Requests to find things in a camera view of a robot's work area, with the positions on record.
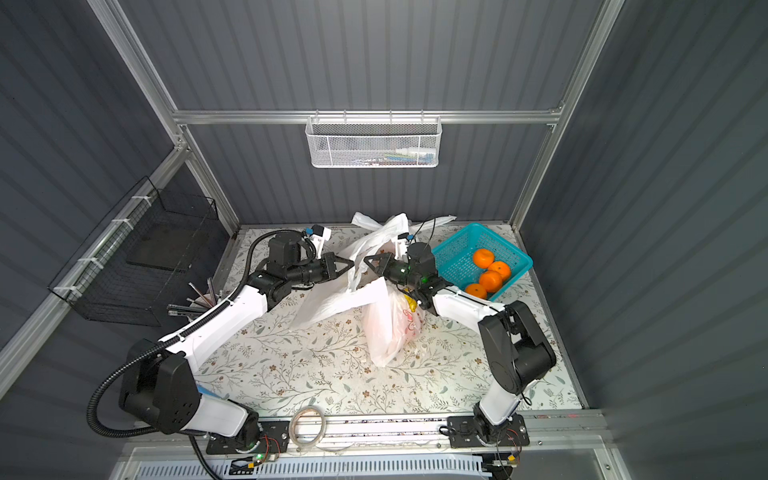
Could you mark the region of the cartoon printed plastic bag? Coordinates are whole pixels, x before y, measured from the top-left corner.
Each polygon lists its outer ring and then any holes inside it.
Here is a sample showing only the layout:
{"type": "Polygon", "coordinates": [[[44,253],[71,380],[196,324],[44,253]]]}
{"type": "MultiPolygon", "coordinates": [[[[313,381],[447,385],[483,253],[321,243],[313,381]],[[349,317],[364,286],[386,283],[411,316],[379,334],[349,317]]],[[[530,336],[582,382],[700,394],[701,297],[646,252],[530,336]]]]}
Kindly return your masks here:
{"type": "Polygon", "coordinates": [[[399,213],[380,224],[373,218],[356,212],[352,224],[367,230],[368,234],[345,247],[342,252],[355,261],[379,253],[393,253],[396,260],[404,260],[409,244],[416,241],[428,243],[428,234],[455,219],[455,216],[448,215],[412,223],[406,213],[399,213]]]}

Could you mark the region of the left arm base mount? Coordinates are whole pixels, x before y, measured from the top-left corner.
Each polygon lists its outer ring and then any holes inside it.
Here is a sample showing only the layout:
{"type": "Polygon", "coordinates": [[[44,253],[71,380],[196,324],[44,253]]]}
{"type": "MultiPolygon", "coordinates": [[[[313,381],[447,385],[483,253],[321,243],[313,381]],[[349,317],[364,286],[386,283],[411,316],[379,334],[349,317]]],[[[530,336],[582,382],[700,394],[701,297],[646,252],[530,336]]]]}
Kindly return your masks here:
{"type": "Polygon", "coordinates": [[[287,450],[288,421],[247,421],[234,437],[214,435],[205,452],[209,455],[279,455],[287,450]]]}

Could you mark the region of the teal plastic basket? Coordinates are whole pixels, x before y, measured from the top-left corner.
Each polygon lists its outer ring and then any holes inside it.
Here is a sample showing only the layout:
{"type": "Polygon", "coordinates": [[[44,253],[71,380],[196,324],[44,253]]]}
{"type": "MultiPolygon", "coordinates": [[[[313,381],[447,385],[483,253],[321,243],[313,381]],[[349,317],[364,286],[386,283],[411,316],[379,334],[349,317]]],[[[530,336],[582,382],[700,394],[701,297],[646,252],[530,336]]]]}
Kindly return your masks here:
{"type": "Polygon", "coordinates": [[[487,271],[478,268],[472,261],[474,251],[480,248],[491,250],[495,261],[507,263],[512,270],[511,277],[498,292],[488,294],[487,300],[497,301],[533,266],[533,260],[510,240],[485,225],[473,223],[433,250],[440,276],[464,291],[468,285],[478,283],[480,275],[487,271]]]}

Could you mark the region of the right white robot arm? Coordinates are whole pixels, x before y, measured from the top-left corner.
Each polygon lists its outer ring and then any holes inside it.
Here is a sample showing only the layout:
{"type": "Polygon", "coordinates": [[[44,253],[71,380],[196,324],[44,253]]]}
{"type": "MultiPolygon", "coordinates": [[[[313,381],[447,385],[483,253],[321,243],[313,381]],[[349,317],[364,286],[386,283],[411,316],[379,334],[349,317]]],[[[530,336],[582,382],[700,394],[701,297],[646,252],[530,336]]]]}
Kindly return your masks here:
{"type": "Polygon", "coordinates": [[[479,335],[492,382],[473,407],[478,430],[506,425],[528,386],[556,365],[554,349],[527,304],[490,302],[461,290],[439,275],[428,244],[409,245],[404,260],[380,253],[364,262],[377,276],[403,287],[422,309],[479,335]]]}

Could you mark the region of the clear plastic bag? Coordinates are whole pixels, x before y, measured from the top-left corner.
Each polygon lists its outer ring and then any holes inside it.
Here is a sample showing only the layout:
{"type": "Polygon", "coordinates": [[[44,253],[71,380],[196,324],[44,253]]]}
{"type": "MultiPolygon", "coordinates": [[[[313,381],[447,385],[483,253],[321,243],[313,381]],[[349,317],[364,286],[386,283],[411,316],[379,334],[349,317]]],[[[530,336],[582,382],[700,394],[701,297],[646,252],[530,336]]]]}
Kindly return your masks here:
{"type": "Polygon", "coordinates": [[[424,313],[416,301],[379,278],[364,288],[373,302],[363,309],[362,326],[372,363],[386,367],[422,330],[424,313]]]}

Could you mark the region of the white plastic bag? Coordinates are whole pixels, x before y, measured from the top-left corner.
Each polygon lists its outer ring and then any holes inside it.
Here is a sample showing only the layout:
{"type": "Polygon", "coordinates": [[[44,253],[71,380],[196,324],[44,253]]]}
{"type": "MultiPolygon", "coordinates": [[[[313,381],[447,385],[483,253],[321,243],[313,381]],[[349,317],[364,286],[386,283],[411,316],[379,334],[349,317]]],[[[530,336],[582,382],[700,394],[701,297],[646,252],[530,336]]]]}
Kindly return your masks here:
{"type": "Polygon", "coordinates": [[[401,234],[409,233],[409,219],[405,213],[379,224],[371,217],[356,212],[351,224],[369,233],[337,253],[353,262],[352,268],[340,277],[315,286],[305,297],[292,323],[292,329],[305,328],[347,310],[376,301],[378,293],[357,293],[363,274],[368,270],[364,258],[376,255],[387,243],[396,243],[401,234]]]}

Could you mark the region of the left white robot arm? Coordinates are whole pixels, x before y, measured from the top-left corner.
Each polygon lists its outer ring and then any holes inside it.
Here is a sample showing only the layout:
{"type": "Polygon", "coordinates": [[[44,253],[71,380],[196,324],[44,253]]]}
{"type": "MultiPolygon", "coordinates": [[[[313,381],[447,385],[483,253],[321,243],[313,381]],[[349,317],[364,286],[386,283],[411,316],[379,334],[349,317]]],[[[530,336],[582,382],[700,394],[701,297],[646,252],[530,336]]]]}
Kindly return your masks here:
{"type": "Polygon", "coordinates": [[[120,408],[164,434],[205,432],[252,441],[258,415],[234,401],[204,393],[195,375],[208,358],[238,331],[274,309],[295,290],[338,279],[353,261],[326,251],[328,230],[280,229],[257,241],[268,255],[246,258],[234,290],[188,326],[130,356],[119,396],[120,408]]]}

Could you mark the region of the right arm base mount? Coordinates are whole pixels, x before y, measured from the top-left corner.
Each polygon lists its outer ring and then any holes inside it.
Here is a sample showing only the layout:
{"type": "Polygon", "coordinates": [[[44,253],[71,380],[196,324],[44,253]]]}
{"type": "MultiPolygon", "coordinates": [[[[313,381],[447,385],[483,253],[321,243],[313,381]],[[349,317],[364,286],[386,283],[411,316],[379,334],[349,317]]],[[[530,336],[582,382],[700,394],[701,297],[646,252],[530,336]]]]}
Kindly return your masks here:
{"type": "Polygon", "coordinates": [[[520,414],[507,417],[500,425],[490,425],[474,416],[451,416],[438,427],[454,449],[509,447],[521,449],[530,445],[528,429],[520,414]]]}

